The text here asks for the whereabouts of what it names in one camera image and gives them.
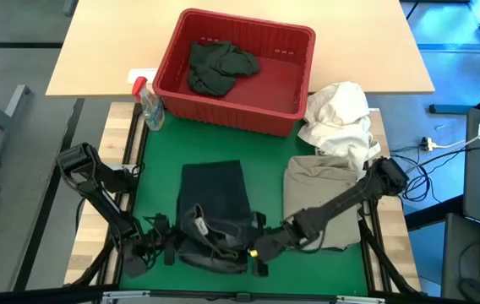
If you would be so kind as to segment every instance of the beige cloth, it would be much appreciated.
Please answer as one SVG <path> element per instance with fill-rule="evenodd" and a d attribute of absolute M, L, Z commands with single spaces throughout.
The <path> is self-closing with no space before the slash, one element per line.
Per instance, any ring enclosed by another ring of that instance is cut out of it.
<path fill-rule="evenodd" d="M 298 210 L 319 207 L 352 187 L 357 172 L 350 168 L 349 160 L 338 156 L 293 156 L 283 179 L 284 219 Z M 360 242 L 357 208 L 353 206 L 332 219 L 326 226 L 322 248 L 345 249 Z M 320 243 L 304 249 L 315 249 Z"/>

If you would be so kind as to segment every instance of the red plastic basket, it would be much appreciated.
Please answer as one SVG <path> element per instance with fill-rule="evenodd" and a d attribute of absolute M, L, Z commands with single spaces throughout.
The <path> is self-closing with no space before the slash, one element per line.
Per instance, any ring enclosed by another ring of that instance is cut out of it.
<path fill-rule="evenodd" d="M 237 78 L 224 97 L 197 94 L 187 81 L 193 41 L 231 41 L 257 57 L 260 72 Z M 186 9 L 153 88 L 177 117 L 287 136 L 306 111 L 314 45 L 315 32 L 306 26 Z"/>

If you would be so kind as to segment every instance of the black fabric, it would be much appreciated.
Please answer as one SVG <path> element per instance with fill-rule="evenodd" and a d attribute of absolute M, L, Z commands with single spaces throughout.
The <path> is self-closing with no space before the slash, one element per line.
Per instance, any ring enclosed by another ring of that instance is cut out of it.
<path fill-rule="evenodd" d="M 203 220 L 201 233 L 195 219 Z M 259 230 L 239 160 L 184 165 L 177 200 L 177 227 L 186 235 L 177 255 L 193 266 L 219 273 L 245 272 L 248 244 Z"/>
<path fill-rule="evenodd" d="M 189 53 L 188 84 L 191 90 L 212 96 L 224 96 L 236 83 L 237 76 L 259 72 L 255 56 L 243 52 L 230 41 L 208 46 L 193 42 Z"/>

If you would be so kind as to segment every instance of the white cloth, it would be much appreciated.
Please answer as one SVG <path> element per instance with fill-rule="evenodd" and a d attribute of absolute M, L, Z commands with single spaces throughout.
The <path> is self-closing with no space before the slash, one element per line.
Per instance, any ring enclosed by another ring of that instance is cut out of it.
<path fill-rule="evenodd" d="M 347 158 L 358 177 L 363 163 L 381 148 L 369 132 L 369 109 L 360 85 L 352 82 L 331 84 L 308 97 L 298 136 L 316 147 L 318 155 Z"/>

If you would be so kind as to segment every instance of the dark green cloth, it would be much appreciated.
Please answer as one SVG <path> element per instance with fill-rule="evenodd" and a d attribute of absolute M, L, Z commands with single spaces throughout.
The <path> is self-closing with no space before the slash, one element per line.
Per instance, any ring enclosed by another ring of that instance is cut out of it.
<path fill-rule="evenodd" d="M 236 83 L 236 76 L 249 76 L 259 72 L 255 56 L 240 50 L 230 41 L 208 46 L 193 42 L 189 67 L 189 88 L 212 96 L 224 96 Z"/>

